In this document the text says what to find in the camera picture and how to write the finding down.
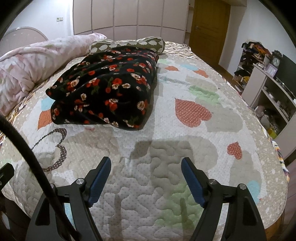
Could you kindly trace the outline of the pink white fleece blanket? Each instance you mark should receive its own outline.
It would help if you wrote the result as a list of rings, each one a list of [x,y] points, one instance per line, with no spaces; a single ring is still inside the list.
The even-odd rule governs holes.
[[[74,35],[19,47],[1,56],[1,114],[7,116],[36,84],[87,55],[93,42],[106,38],[101,33]]]

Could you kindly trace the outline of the small picture frame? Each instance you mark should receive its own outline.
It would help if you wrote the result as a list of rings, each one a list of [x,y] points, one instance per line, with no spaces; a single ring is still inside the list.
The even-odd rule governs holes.
[[[274,76],[276,75],[278,69],[275,66],[273,66],[271,63],[269,63],[267,65],[267,68],[265,69],[265,71],[269,76],[274,78]]]

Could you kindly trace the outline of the white cluttered shelf unit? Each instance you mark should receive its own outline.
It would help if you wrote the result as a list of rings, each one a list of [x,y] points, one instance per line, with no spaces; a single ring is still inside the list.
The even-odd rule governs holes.
[[[243,100],[255,111],[287,161],[295,155],[295,63],[282,54],[272,78],[265,69],[271,63],[273,51],[254,41],[244,42],[241,47],[233,79]]]

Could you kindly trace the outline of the white panelled wardrobe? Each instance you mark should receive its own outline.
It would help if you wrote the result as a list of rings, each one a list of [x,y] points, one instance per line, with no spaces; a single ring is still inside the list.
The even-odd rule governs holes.
[[[73,2],[75,35],[104,34],[112,40],[149,36],[184,43],[189,1],[88,0]]]

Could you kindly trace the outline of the black red floral dress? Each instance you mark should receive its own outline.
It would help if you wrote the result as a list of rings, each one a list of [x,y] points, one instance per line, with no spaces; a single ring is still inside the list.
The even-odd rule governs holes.
[[[159,56],[138,47],[117,47],[87,55],[46,90],[54,100],[57,125],[142,127],[152,97]]]

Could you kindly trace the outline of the brown wooden door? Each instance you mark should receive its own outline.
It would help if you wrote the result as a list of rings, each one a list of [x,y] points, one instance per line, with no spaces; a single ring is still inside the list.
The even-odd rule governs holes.
[[[224,47],[230,4],[220,0],[195,1],[189,46],[210,66],[217,66]]]

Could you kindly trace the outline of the olive polka dot pillow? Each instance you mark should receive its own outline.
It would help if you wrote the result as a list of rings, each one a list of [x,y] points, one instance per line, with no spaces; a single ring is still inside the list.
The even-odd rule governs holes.
[[[119,40],[114,41],[111,39],[99,40],[91,43],[89,47],[90,53],[100,53],[109,49],[118,47],[136,47],[145,48],[161,54],[165,49],[166,43],[161,37],[145,37],[137,40]]]

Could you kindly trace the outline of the curved white headboard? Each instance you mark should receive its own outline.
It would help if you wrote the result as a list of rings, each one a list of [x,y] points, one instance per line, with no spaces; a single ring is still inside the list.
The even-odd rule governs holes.
[[[1,56],[19,47],[47,41],[48,38],[36,28],[18,27],[8,31],[1,39]]]

